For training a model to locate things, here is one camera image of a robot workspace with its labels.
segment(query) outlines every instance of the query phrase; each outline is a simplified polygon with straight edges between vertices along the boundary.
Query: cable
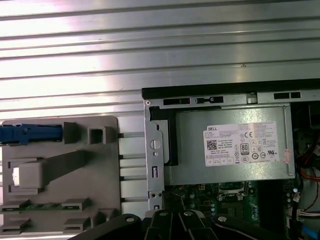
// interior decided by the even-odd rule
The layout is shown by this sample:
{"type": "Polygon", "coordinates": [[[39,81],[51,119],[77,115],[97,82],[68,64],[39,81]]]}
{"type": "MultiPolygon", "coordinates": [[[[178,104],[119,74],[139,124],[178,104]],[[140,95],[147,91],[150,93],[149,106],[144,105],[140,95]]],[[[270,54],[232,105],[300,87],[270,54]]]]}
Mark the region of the cable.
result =
{"type": "MultiPolygon", "coordinates": [[[[311,168],[311,170],[312,170],[313,174],[317,177],[315,170],[314,170],[313,168],[311,168]]],[[[307,211],[307,210],[309,210],[310,208],[312,208],[312,206],[315,205],[315,203],[317,202],[318,197],[319,197],[319,182],[317,181],[317,182],[316,182],[316,194],[315,194],[315,198],[314,198],[313,202],[312,202],[304,211],[307,211]]]]}
{"type": "Polygon", "coordinates": [[[313,239],[318,239],[318,233],[311,230],[307,226],[302,225],[302,231],[304,231],[304,233],[307,234],[309,237],[311,237],[313,239]]]}

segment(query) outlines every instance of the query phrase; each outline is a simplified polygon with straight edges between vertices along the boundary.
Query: circuit board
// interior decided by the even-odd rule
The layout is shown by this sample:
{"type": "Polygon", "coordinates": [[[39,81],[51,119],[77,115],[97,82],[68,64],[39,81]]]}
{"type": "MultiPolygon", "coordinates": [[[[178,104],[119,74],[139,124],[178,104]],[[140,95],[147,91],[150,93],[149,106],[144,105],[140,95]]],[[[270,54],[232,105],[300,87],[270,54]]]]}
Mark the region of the circuit board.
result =
{"type": "Polygon", "coordinates": [[[168,186],[181,196],[185,209],[201,211],[207,220],[228,214],[259,226],[257,184],[254,181],[168,186]]]}
{"type": "Polygon", "coordinates": [[[3,208],[1,212],[25,212],[25,211],[65,211],[65,210],[79,210],[79,206],[62,206],[59,203],[46,204],[28,204],[19,208],[3,208]]]}

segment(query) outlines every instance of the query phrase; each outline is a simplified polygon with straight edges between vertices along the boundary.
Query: metal panel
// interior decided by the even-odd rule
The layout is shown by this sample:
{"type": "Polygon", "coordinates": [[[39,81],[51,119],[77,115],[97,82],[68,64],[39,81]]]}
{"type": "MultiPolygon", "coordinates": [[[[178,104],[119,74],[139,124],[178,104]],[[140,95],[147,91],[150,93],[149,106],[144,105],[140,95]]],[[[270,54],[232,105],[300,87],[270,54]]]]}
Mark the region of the metal panel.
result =
{"type": "MultiPolygon", "coordinates": [[[[319,78],[320,1],[255,3],[0,1],[0,120],[115,115],[135,175],[141,88],[319,78]]],[[[143,216],[135,195],[122,209],[143,216]]]]}
{"type": "Polygon", "coordinates": [[[147,195],[147,180],[128,180],[121,182],[122,198],[143,198],[147,195]]]}

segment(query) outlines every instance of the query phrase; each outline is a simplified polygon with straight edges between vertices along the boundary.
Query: sticker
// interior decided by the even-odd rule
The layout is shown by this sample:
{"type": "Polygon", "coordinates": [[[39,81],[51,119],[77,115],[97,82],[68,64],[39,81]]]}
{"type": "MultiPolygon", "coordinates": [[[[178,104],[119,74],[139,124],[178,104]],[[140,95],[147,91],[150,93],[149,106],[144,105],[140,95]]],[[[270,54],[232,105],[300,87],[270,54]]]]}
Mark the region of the sticker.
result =
{"type": "Polygon", "coordinates": [[[280,161],[274,121],[207,126],[203,140],[207,167],[280,161]]]}
{"type": "Polygon", "coordinates": [[[313,153],[318,157],[320,156],[320,146],[318,144],[315,146],[313,153]]]}
{"type": "Polygon", "coordinates": [[[291,151],[289,149],[285,148],[282,162],[284,164],[289,164],[290,163],[290,157],[291,157],[291,151]]]}

